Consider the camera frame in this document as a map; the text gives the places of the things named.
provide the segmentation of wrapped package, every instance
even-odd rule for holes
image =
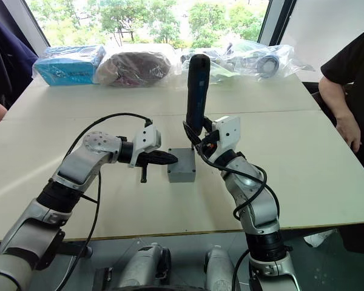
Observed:
[[[91,84],[104,55],[102,45],[47,47],[33,69],[49,85]]]
[[[195,52],[189,52],[189,56],[207,54],[204,50],[197,48]],[[268,47],[254,41],[238,40],[229,43],[223,52],[218,56],[207,54],[211,59],[211,83],[234,76],[251,76],[258,81],[271,77],[284,78],[299,70],[314,70],[295,57],[294,48],[290,45]],[[189,69],[190,58],[183,55],[182,59],[185,73]]]
[[[94,82],[118,87],[147,87],[180,74],[180,62],[169,44],[127,44],[108,52]]]

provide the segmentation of floor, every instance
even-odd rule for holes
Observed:
[[[246,248],[243,233],[94,241],[91,243],[93,256],[80,261],[64,290],[91,291],[95,270],[109,266],[114,266],[110,285],[113,287],[129,258],[140,247],[152,242],[170,248],[171,284],[197,287],[203,287],[204,255],[212,246],[221,245],[228,250],[234,264]],[[331,235],[316,249],[308,247],[302,238],[292,239],[286,244],[294,248],[291,256],[302,291],[364,290],[364,255],[347,252],[338,233]],[[68,256],[57,256],[48,269],[34,276],[30,290],[54,291],[69,261]],[[240,267],[238,278],[242,291],[249,290],[245,262]]]

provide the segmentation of black shirt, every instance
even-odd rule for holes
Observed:
[[[364,33],[321,67],[330,81],[345,85],[353,82],[346,103],[362,132],[364,142]]]

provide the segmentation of transparent plastic wrap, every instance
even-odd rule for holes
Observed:
[[[211,59],[211,83],[223,81],[235,76],[250,76],[257,81],[268,78],[285,78],[299,70],[314,69],[295,57],[290,45],[268,47],[253,41],[239,40],[222,50],[223,54],[215,56],[209,48],[190,50],[188,57],[181,55],[182,72],[187,74],[189,60],[196,53],[204,53]]]
[[[102,45],[47,47],[33,65],[49,85],[91,84],[105,55]]]
[[[180,75],[178,55],[169,44],[128,44],[108,52],[97,68],[94,82],[117,87],[162,85]]]

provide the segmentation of white wall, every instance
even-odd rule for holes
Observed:
[[[364,0],[297,0],[282,44],[295,47],[315,72],[300,71],[302,81],[318,82],[321,65],[364,32]]]

